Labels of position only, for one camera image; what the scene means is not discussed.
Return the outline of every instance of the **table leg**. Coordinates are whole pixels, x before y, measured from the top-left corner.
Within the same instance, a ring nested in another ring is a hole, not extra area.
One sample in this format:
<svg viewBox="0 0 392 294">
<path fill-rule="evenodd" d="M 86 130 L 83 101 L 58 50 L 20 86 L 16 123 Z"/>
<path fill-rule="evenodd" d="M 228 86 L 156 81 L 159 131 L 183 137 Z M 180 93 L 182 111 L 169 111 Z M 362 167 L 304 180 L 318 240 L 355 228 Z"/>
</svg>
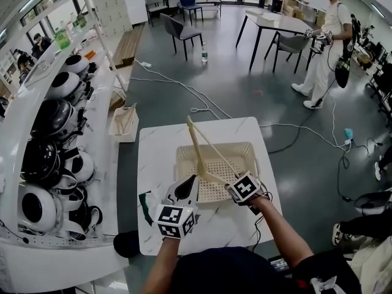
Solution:
<svg viewBox="0 0 392 294">
<path fill-rule="evenodd" d="M 249 67 L 249 70 L 252 70 L 252 66 L 253 66 L 253 61 L 255 61 L 255 57 L 256 57 L 256 52 L 257 52 L 257 47 L 258 47 L 258 42 L 260 41 L 260 35 L 262 33 L 262 28 L 259 27 L 258 28 L 258 32 L 257 32 L 257 37 L 256 37 L 256 43 L 255 43 L 255 48 L 253 50 L 253 54 L 252 54 L 252 61 L 251 61 L 251 66 Z"/>
<path fill-rule="evenodd" d="M 246 20 L 247 20 L 247 16 L 245 15 L 243 25 L 241 27 L 241 30 L 239 31 L 239 35 L 238 35 L 238 38 L 237 38 L 237 43 L 235 44 L 236 48 L 238 46 L 239 40 L 241 39 L 241 36 L 243 35 L 243 31 L 244 31 L 244 27 L 245 27 L 245 24 L 246 24 Z"/>
<path fill-rule="evenodd" d="M 312 41 L 312 47 L 314 47 L 314 44 L 316 43 L 316 37 L 313 37 L 313 41 Z M 311 63 L 311 59 L 312 59 L 312 50 L 309 52 L 309 57 L 307 59 L 307 64 L 306 64 L 306 70 L 309 68 L 309 64 Z"/>
</svg>

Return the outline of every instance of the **white bin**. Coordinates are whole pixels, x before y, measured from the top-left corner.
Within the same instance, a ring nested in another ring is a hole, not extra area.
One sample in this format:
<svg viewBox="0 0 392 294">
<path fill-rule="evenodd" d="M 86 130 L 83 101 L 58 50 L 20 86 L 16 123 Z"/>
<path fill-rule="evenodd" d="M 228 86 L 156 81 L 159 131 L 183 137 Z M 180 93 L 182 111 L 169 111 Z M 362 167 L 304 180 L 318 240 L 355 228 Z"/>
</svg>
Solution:
<svg viewBox="0 0 392 294">
<path fill-rule="evenodd" d="M 119 143 L 133 143 L 136 140 L 139 117 L 136 105 L 129 108 L 117 108 L 111 119 L 109 135 Z"/>
</svg>

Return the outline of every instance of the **floor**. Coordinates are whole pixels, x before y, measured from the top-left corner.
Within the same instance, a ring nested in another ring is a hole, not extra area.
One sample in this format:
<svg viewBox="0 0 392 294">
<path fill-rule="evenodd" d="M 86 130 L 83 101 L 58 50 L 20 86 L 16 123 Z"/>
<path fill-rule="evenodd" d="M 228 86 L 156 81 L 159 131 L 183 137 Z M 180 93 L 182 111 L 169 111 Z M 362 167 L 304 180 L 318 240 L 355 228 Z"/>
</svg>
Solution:
<svg viewBox="0 0 392 294">
<path fill-rule="evenodd" d="M 263 57 L 274 31 L 264 30 L 253 69 L 249 72 L 257 27 L 248 21 L 236 49 L 243 11 L 242 7 L 227 6 L 222 9 L 222 18 L 214 12 L 205 12 L 204 24 L 201 20 L 194 21 L 194 27 L 203 31 L 203 39 L 208 42 L 207 64 L 201 62 L 198 40 L 195 40 L 194 48 L 190 42 L 187 43 L 188 62 L 185 61 L 181 42 L 177 41 L 178 53 L 174 54 L 172 38 L 158 18 L 154 19 L 155 27 L 146 25 L 136 58 L 140 62 L 151 63 L 152 70 L 203 91 L 234 118 L 255 116 L 260 125 L 298 125 L 311 111 L 303 107 L 304 97 L 294 92 L 290 85 L 303 82 L 307 53 L 301 59 L 296 74 L 293 71 L 297 56 L 293 55 L 286 62 L 287 55 L 279 53 L 276 73 L 272 73 L 275 47 L 266 61 Z M 182 21 L 182 16 L 177 15 L 176 18 Z M 133 67 L 132 76 L 156 78 L 140 66 Z M 341 170 L 340 187 L 344 195 L 352 198 L 389 186 L 384 181 L 378 183 L 374 177 L 374 162 L 389 146 L 390 138 L 385 118 L 377 113 L 377 103 L 370 98 L 371 90 L 364 88 L 368 79 L 353 62 L 347 87 L 341 89 L 334 85 L 331 88 L 331 95 L 336 101 L 334 133 L 337 142 L 343 144 L 344 129 L 349 127 L 353 129 L 357 145 L 366 144 L 370 137 L 386 143 L 374 150 L 370 142 L 370 158 L 364 148 L 354 149 L 347 155 L 350 168 Z M 139 129 L 185 123 L 190 108 L 203 107 L 182 87 L 156 81 L 131 80 L 126 104 L 134 102 L 137 102 L 140 118 Z M 332 109 L 333 102 L 328 96 L 322 110 L 317 110 L 306 123 L 331 142 Z M 196 113 L 192 118 L 194 121 L 214 119 L 209 112 Z M 262 129 L 262 134 L 268 151 L 275 151 L 292 142 L 296 128 L 274 126 Z M 332 248 L 334 223 L 359 216 L 352 204 L 344 202 L 337 194 L 337 164 L 341 156 L 341 150 L 304 129 L 294 146 L 270 155 L 283 215 L 314 252 Z M 117 196 L 120 232 L 137 229 L 137 159 L 138 142 L 120 145 Z M 266 258 L 278 254 L 274 241 L 259 245 L 256 252 Z M 138 292 L 153 261 L 154 257 L 142 255 L 130 260 L 126 277 L 131 293 Z"/>
</svg>

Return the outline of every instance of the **beige basket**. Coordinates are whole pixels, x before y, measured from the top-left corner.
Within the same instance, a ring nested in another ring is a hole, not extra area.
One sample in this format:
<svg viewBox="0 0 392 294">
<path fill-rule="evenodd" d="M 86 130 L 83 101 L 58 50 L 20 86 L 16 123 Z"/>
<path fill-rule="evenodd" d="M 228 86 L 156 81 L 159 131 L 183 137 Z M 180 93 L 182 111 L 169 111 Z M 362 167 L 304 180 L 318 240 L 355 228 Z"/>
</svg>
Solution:
<svg viewBox="0 0 392 294">
<path fill-rule="evenodd" d="M 216 144 L 216 149 L 229 161 L 237 173 L 250 171 L 258 176 L 258 168 L 253 145 L 249 142 Z M 210 145 L 200 145 L 200 152 L 206 168 L 212 174 L 220 176 L 229 183 L 236 180 L 235 174 L 217 155 Z M 194 146 L 177 148 L 176 158 L 177 180 L 193 174 L 198 175 L 197 156 Z M 222 184 L 200 180 L 198 192 L 199 203 L 219 202 L 232 199 Z"/>
</svg>

